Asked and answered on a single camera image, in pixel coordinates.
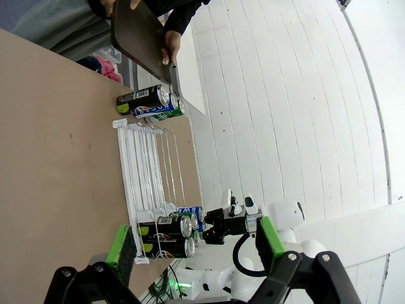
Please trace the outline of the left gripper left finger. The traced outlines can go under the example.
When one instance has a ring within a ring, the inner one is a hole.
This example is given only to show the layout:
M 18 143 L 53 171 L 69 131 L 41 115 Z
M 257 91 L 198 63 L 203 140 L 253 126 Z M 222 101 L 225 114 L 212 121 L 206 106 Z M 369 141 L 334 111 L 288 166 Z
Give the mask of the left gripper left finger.
M 132 228 L 120 226 L 104 260 L 80 272 L 68 266 L 55 271 L 44 304 L 141 304 L 129 288 L 136 252 Z

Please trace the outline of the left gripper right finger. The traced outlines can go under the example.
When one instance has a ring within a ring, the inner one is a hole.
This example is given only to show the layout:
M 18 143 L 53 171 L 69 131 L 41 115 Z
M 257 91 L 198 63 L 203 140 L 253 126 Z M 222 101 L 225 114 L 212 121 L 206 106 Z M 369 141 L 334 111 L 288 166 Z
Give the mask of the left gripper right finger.
M 285 250 L 268 217 L 257 220 L 256 249 L 266 277 L 248 304 L 284 304 L 293 289 L 305 290 L 313 304 L 361 304 L 336 253 L 311 258 Z

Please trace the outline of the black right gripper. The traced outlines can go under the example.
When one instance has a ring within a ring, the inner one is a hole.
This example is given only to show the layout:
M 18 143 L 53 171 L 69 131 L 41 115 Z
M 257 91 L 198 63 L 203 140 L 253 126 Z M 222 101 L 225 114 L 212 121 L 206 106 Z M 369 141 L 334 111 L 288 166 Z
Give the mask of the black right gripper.
M 224 245 L 225 236 L 243 235 L 248 232 L 245 212 L 230 217 L 228 213 L 224 213 L 223 208 L 218 208 L 209 211 L 204 222 L 210 228 L 202 233 L 206 244 Z

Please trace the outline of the dark brown plastic tray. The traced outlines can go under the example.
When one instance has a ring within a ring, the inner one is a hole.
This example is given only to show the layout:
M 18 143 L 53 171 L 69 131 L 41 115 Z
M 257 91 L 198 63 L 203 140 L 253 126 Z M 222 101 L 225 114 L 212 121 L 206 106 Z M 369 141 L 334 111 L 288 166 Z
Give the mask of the dark brown plastic tray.
M 171 84 L 170 67 L 163 64 L 163 26 L 144 2 L 116 0 L 111 14 L 112 45 L 158 80 Z

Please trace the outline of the person's left forearm black sleeve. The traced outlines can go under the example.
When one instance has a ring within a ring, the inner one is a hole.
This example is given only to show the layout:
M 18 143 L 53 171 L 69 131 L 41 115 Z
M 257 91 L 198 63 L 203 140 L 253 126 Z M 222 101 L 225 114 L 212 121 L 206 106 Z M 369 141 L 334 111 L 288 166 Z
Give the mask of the person's left forearm black sleeve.
M 210 0 L 175 0 L 174 7 L 164 25 L 164 33 L 169 31 L 182 35 L 196 11 Z

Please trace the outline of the person in black jacket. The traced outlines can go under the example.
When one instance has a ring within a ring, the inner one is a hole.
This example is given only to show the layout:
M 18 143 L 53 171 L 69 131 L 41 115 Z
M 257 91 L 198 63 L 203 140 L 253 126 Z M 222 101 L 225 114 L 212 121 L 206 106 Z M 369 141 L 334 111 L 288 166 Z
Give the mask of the person in black jacket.
M 142 0 L 156 17 L 170 15 L 175 0 Z M 11 31 L 72 61 L 111 44 L 111 16 L 100 0 L 40 0 Z

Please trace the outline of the person's left hand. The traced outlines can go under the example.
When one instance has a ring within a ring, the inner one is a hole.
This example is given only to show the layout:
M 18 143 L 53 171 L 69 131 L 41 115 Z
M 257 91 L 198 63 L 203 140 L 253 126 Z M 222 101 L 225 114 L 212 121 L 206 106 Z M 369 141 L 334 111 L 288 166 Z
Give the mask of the person's left hand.
M 177 61 L 177 54 L 180 50 L 181 45 L 181 34 L 169 30 L 165 34 L 166 47 L 161 49 L 163 55 L 163 64 L 168 65 L 169 63 L 175 64 Z

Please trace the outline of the person's right hand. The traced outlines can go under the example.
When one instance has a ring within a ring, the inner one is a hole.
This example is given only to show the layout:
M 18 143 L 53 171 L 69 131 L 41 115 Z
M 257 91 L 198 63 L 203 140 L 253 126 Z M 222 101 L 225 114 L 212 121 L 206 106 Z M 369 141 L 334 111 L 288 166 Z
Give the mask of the person's right hand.
M 134 10 L 142 0 L 130 0 L 130 9 Z M 116 0 L 100 0 L 100 4 L 105 10 L 106 16 L 110 17 Z

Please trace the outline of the black Pepsi can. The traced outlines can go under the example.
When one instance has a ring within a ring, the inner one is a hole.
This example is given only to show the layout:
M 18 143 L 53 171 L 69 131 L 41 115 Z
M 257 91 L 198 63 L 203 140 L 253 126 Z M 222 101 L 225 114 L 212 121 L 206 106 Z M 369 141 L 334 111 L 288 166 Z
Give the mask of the black Pepsi can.
M 143 243 L 142 253 L 148 258 L 190 258 L 196 250 L 193 238 L 150 239 Z
M 155 222 L 143 222 L 137 226 L 137 233 L 142 238 L 157 238 L 159 236 L 189 238 L 192 230 L 191 219 L 186 215 L 158 217 Z
M 169 104 L 170 89 L 165 84 L 154 85 L 136 92 L 117 97 L 116 109 L 121 115 L 134 114 L 136 110 L 144 113 L 153 108 L 161 108 Z

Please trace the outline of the clear acrylic can rack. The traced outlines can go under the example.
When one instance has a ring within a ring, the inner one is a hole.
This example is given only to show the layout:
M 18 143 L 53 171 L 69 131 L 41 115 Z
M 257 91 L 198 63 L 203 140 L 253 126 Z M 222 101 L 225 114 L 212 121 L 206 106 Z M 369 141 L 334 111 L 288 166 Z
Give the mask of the clear acrylic can rack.
M 142 222 L 158 223 L 185 206 L 177 137 L 167 128 L 124 118 L 113 121 L 118 135 L 121 171 L 130 226 L 136 246 L 135 263 L 149 263 L 139 235 Z

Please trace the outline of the clear bin with pink cloth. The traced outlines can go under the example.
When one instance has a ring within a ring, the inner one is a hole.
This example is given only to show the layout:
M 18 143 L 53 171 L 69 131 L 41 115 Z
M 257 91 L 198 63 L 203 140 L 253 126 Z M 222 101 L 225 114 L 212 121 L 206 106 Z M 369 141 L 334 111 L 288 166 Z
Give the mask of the clear bin with pink cloth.
M 113 46 L 102 48 L 76 63 L 115 82 L 134 89 L 134 65 Z

